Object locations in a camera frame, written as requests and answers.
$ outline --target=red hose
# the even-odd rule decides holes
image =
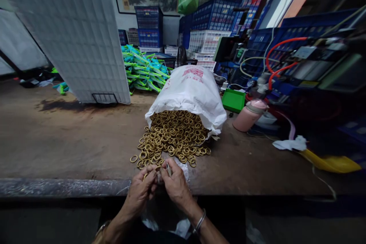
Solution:
[[[288,65],[287,67],[283,67],[282,69],[279,69],[278,71],[273,72],[273,74],[270,76],[270,79],[268,80],[268,89],[269,89],[269,90],[272,90],[272,79],[273,79],[273,77],[274,77],[277,73],[279,73],[280,71],[284,71],[285,69],[289,69],[289,68],[291,68],[291,67],[295,66],[296,64],[298,64],[298,62],[293,62],[291,65]]]
[[[266,57],[266,66],[267,66],[268,70],[272,74],[274,73],[275,76],[278,76],[278,75],[276,75],[276,72],[274,72],[273,69],[271,69],[271,67],[270,67],[270,61],[269,61],[269,57],[270,57],[271,53],[274,51],[275,48],[277,48],[278,46],[280,46],[282,44],[288,43],[288,42],[292,42],[292,41],[304,41],[306,39],[308,39],[308,37],[295,37],[295,38],[291,38],[291,39],[284,40],[284,41],[279,42],[278,44],[274,45],[274,47],[272,49],[270,49],[270,51],[268,52],[267,57]]]

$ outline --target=bangle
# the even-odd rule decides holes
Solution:
[[[95,238],[94,238],[94,241],[92,244],[104,244],[106,243],[105,242],[105,239],[104,239],[104,231],[105,229],[108,227],[108,225],[110,224],[110,220],[106,221],[100,228],[99,230],[97,231],[96,235],[95,235]]]
[[[198,230],[201,227],[202,222],[205,219],[205,217],[206,217],[206,209],[203,209],[203,215],[202,215],[201,219],[198,221],[196,228],[193,229],[193,233],[198,233]]]

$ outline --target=hand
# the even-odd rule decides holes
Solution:
[[[146,207],[148,199],[152,199],[157,188],[156,165],[149,165],[143,168],[132,178],[125,203],[118,215],[123,215],[131,220],[139,217]]]
[[[167,163],[172,170],[172,177],[169,177],[166,170]],[[191,206],[196,204],[196,202],[188,188],[183,170],[176,164],[173,158],[169,158],[164,161],[160,174],[170,199],[181,211],[188,215]]]

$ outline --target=green plastic tray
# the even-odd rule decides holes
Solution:
[[[244,108],[245,93],[226,89],[222,97],[222,104],[224,109],[239,113]]]

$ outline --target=silver bracelet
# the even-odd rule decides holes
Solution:
[[[202,222],[205,219],[205,217],[206,217],[206,209],[203,209],[203,215],[202,215],[201,219],[198,221],[196,228],[193,229],[193,233],[198,233],[198,230],[201,227]]]

